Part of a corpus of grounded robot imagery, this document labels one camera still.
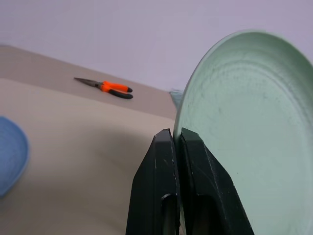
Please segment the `blue plate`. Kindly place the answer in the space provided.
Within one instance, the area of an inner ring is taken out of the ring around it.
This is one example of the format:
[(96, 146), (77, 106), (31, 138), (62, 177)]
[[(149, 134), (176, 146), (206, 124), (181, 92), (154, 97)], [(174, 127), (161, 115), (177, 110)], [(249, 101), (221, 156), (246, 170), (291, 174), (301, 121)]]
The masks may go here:
[(24, 173), (29, 161), (29, 142), (24, 131), (8, 118), (0, 117), (0, 198)]

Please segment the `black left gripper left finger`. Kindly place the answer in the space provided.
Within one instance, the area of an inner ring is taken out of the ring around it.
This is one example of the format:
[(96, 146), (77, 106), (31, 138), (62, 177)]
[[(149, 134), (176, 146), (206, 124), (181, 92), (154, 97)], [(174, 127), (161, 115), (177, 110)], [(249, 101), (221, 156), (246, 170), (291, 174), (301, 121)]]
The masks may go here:
[(154, 135), (132, 183), (125, 235), (179, 235), (179, 178), (170, 129)]

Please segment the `orange and black pliers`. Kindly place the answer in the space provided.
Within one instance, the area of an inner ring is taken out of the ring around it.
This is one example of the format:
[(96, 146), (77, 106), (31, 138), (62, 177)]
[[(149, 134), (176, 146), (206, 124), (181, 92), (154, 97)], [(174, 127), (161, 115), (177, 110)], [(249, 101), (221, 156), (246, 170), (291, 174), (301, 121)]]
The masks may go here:
[(125, 85), (110, 83), (108, 81), (98, 82), (98, 81), (94, 81), (90, 79), (77, 78), (77, 77), (75, 77), (74, 79), (88, 86), (98, 88), (102, 92), (109, 93), (111, 95), (114, 95), (122, 99), (133, 98), (133, 95), (132, 95), (133, 90), (130, 87), (125, 86)]

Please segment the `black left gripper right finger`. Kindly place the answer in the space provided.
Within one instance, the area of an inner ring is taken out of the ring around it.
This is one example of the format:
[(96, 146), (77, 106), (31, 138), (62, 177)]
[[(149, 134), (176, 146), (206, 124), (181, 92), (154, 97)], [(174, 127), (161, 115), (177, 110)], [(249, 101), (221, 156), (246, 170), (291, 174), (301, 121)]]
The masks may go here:
[(200, 136), (185, 128), (180, 192), (186, 235), (254, 235), (230, 175)]

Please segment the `green plate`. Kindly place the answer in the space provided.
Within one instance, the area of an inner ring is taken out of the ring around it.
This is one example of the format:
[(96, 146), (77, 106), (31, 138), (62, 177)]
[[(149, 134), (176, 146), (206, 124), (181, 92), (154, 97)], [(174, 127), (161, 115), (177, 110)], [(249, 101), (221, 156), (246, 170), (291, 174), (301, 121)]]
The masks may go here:
[(184, 90), (174, 137), (199, 134), (255, 235), (313, 235), (313, 65), (260, 31), (218, 41)]

